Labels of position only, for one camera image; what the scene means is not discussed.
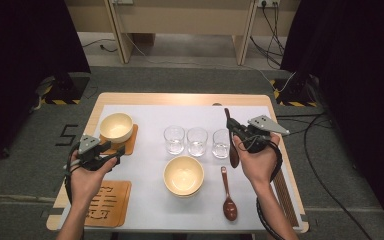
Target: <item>bowl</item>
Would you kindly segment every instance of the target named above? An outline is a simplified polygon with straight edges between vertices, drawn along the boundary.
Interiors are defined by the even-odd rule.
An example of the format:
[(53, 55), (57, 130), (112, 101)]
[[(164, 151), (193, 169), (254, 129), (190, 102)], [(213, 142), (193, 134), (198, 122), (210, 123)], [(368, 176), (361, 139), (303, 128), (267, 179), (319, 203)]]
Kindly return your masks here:
[(125, 113), (114, 113), (102, 120), (99, 131), (108, 141), (122, 143), (132, 136), (133, 120)]
[(168, 190), (179, 197), (192, 196), (204, 182), (204, 168), (193, 157), (178, 156), (164, 169), (164, 183)]

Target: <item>hand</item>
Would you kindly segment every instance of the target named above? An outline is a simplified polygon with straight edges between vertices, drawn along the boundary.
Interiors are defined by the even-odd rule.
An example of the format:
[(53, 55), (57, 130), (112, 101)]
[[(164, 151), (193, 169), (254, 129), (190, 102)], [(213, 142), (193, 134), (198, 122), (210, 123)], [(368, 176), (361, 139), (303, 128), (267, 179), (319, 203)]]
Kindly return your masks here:
[[(77, 150), (71, 156), (71, 161), (77, 159)], [(82, 167), (76, 169), (71, 175), (72, 204), (89, 205), (93, 197), (98, 193), (105, 174), (116, 164), (117, 159), (111, 158), (100, 169), (89, 171)]]
[[(280, 137), (278, 135), (271, 133), (270, 137), (273, 143), (279, 144)], [(242, 163), (242, 170), (253, 187), (256, 188), (259, 185), (267, 186), (270, 183), (271, 174), (276, 166), (276, 153), (274, 150), (266, 147), (261, 152), (249, 153), (244, 151), (243, 147), (239, 147), (242, 143), (238, 136), (233, 137), (233, 142)]]

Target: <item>spoon handle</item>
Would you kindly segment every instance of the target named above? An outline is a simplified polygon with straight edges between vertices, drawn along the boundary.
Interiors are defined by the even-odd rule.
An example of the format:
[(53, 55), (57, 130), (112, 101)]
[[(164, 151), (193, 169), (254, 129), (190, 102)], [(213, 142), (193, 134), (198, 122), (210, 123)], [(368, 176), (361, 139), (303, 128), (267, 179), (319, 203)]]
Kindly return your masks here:
[(227, 169), (225, 166), (221, 167), (221, 175), (223, 176), (224, 189), (226, 190), (226, 196), (230, 197), (229, 185), (227, 183)]

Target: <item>wooden spoon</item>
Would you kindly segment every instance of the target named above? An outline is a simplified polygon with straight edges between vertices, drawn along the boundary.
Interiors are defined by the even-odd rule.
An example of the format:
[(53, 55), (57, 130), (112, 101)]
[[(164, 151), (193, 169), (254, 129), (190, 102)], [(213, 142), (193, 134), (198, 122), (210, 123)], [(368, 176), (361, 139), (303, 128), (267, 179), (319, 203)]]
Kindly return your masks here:
[(238, 217), (238, 208), (232, 198), (230, 198), (229, 186), (227, 183), (227, 170), (225, 166), (221, 167), (221, 175), (223, 176), (224, 189), (226, 190), (226, 201), (224, 201), (223, 204), (224, 216), (226, 216), (229, 221), (235, 221)]

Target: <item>wooden tray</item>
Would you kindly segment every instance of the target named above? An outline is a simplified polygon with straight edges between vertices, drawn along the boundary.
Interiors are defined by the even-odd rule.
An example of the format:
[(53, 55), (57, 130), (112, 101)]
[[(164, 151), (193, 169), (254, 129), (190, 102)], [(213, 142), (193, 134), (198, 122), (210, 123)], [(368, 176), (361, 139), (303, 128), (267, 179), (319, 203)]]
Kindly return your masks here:
[(124, 224), (129, 203), (130, 181), (106, 181), (92, 199), (85, 226), (118, 227)]
[[(119, 149), (120, 147), (125, 145), (126, 146), (126, 149), (125, 149), (126, 152), (124, 153), (124, 155), (131, 155), (133, 153), (134, 148), (135, 148), (135, 142), (136, 142), (136, 136), (138, 134), (138, 128), (139, 127), (137, 124), (133, 124), (132, 136), (130, 136), (130, 138), (127, 141), (122, 142), (122, 143), (111, 143), (111, 148), (108, 149), (107, 151), (103, 152), (102, 154), (103, 155), (113, 154), (117, 151), (117, 149)], [(102, 135), (99, 136), (99, 139), (101, 139), (101, 144), (105, 143), (107, 141), (107, 139)]]

